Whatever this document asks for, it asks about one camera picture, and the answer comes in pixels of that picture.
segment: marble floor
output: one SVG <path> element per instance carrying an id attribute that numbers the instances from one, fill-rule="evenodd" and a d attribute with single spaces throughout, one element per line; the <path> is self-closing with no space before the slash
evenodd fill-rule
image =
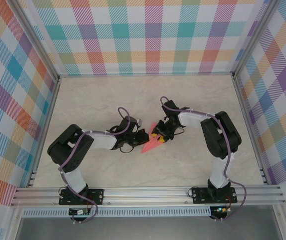
<path id="1" fill-rule="evenodd" d="M 226 111 L 238 129 L 242 144 L 232 164 L 230 178 L 246 185 L 262 184 L 262 178 L 245 126 L 238 99 L 228 75 L 208 76 L 109 76 L 63 78 L 34 187 L 61 187 L 63 181 L 46 151 L 70 125 L 86 130 L 106 130 L 118 125 L 119 106 L 149 129 L 165 114 L 159 98 L 167 96 L 179 107 L 215 114 Z M 91 187 L 201 186 L 207 184 L 213 157 L 201 129 L 186 127 L 161 146 L 141 154 L 119 150 L 89 150 L 81 172 Z"/>

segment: gray floor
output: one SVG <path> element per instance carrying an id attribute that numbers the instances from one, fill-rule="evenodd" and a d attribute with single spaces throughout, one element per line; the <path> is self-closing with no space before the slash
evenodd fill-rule
<path id="1" fill-rule="evenodd" d="M 209 217 L 23 218 L 16 240 L 280 240 L 272 206 L 246 206 L 226 222 Z"/>
<path id="2" fill-rule="evenodd" d="M 161 96 L 178 107 L 191 107 L 206 113 L 226 111 L 241 137 L 230 173 L 231 179 L 245 185 L 262 184 L 247 128 L 228 75 L 208 76 L 108 76 L 63 78 L 38 166 L 34 187 L 61 187 L 63 181 L 46 151 L 70 125 L 86 130 L 106 130 L 118 125 L 119 106 L 143 120 L 147 130 L 165 114 Z M 142 146 L 130 154 L 118 150 L 90 150 L 81 163 L 81 172 L 92 187 L 154 187 L 206 185 L 212 171 L 201 129 L 187 127 L 160 147 L 141 154 Z"/>

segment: pink object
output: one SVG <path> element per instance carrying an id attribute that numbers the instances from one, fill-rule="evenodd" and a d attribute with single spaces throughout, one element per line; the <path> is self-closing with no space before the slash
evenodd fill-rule
<path id="1" fill-rule="evenodd" d="M 154 129 L 154 127 L 157 125 L 157 123 L 152 122 L 151 127 L 149 128 L 149 142 L 145 143 L 143 146 L 143 149 L 141 151 L 141 154 L 154 149 L 158 146 L 160 146 L 161 144 L 163 144 L 163 142 L 158 141 L 157 139 L 160 137 L 160 134 L 158 134 L 156 137 L 152 137 L 152 130 Z"/>

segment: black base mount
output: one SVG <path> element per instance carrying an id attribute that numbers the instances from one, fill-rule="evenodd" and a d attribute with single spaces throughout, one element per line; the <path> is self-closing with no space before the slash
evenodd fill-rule
<path id="1" fill-rule="evenodd" d="M 193 204 L 235 204 L 237 203 L 236 191 L 228 183 L 222 188 L 215 188 L 210 180 L 208 187 L 192 188 Z"/>
<path id="2" fill-rule="evenodd" d="M 104 189 L 84 188 L 80 195 L 94 201 L 97 205 L 103 204 Z M 59 205 L 87 205 L 87 201 L 73 194 L 69 189 L 62 189 L 59 193 Z"/>

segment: plaid wall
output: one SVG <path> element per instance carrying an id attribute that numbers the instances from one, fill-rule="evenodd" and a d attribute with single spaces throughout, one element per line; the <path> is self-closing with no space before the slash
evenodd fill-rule
<path id="1" fill-rule="evenodd" d="M 272 183 L 286 197 L 286 0 L 238 81 Z"/>
<path id="2" fill-rule="evenodd" d="M 5 0 L 0 0 L 0 237 L 16 187 L 38 145 L 54 80 Z"/>
<path id="3" fill-rule="evenodd" d="M 263 0 L 33 0 L 42 26 L 20 2 L 59 72 L 98 75 L 230 72 Z"/>
<path id="4" fill-rule="evenodd" d="M 239 51 L 239 53 L 238 53 L 238 55 L 236 57 L 236 60 L 235 60 L 234 65 L 233 65 L 233 67 L 231 69 L 231 72 L 235 71 L 235 69 L 236 69 L 236 67 L 237 67 L 237 65 L 239 63 L 239 60 L 241 59 L 241 57 L 242 57 L 242 55 L 244 53 L 244 50 L 247 48 L 247 45 L 248 45 L 249 41 L 251 40 L 251 38 L 253 36 L 253 33 L 255 32 L 255 30 L 256 30 L 256 28 L 258 26 L 258 23 L 261 20 L 261 18 L 263 16 L 263 14 L 264 14 L 264 12 L 265 12 L 269 2 L 270 2 L 270 0 L 264 0 L 263 4 L 261 6 L 261 9 L 259 10 L 259 12 L 258 12 L 258 14 L 257 14 L 257 16 L 255 18 L 255 21 L 254 21 L 251 29 L 249 30 L 246 38 L 245 38 L 245 41 L 244 41 L 244 43 L 243 43 L 243 45 L 241 47 L 241 50 Z"/>

